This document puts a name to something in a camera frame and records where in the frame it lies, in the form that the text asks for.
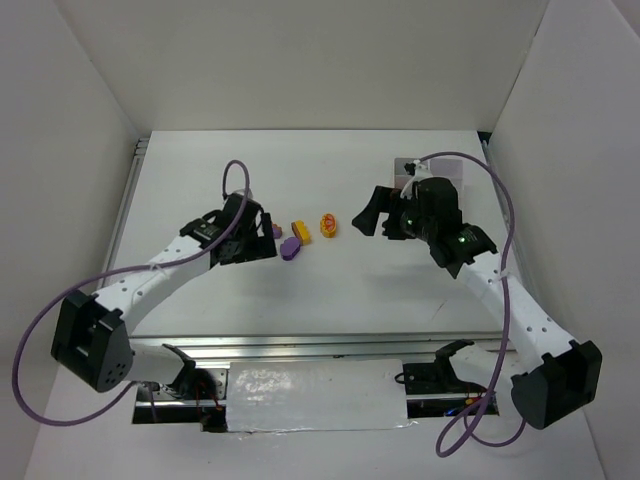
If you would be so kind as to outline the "purple oval lego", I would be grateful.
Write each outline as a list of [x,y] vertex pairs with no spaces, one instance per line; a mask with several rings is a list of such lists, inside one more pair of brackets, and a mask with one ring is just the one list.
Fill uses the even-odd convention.
[[280,256],[285,261],[291,261],[299,254],[301,247],[297,237],[288,237],[280,245]]

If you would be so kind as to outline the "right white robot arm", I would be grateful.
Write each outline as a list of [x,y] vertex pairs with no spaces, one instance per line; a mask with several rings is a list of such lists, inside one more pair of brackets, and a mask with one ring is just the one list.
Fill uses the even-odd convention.
[[480,227],[464,221],[450,180],[412,180],[403,189],[376,186],[352,224],[365,236],[382,227],[390,240],[425,242],[436,265],[507,331],[519,361],[501,369],[495,385],[499,405],[542,430],[595,399],[600,349],[576,340],[506,271],[502,250]]

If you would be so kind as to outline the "purple brown half-round lego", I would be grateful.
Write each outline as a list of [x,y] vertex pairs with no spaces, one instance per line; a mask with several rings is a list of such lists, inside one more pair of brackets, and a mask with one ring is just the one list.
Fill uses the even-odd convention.
[[275,239],[279,239],[282,237],[283,235],[283,230],[281,227],[277,226],[277,225],[273,225],[272,226],[272,231],[273,231],[273,237]]

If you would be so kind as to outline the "yellow butterfly lego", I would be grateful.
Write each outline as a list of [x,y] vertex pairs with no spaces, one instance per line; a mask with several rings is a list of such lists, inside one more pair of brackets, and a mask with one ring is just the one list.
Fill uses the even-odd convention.
[[334,238],[337,234],[338,224],[336,217],[331,213],[325,213],[320,220],[320,232],[325,238]]

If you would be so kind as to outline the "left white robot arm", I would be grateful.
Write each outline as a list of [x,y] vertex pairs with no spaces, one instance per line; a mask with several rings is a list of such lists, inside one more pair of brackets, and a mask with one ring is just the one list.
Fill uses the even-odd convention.
[[62,301],[52,357],[99,393],[123,381],[154,382],[194,398],[212,377],[179,348],[134,346],[130,335],[179,288],[216,266],[276,256],[271,216],[254,200],[229,195],[220,210],[186,224],[162,252],[117,282]]

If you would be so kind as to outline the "yellow brown lego brick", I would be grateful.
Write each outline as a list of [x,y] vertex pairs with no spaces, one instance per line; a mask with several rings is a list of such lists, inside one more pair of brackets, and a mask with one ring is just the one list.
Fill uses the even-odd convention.
[[292,222],[291,229],[294,236],[298,239],[302,246],[309,245],[312,242],[311,233],[302,220],[296,220]]

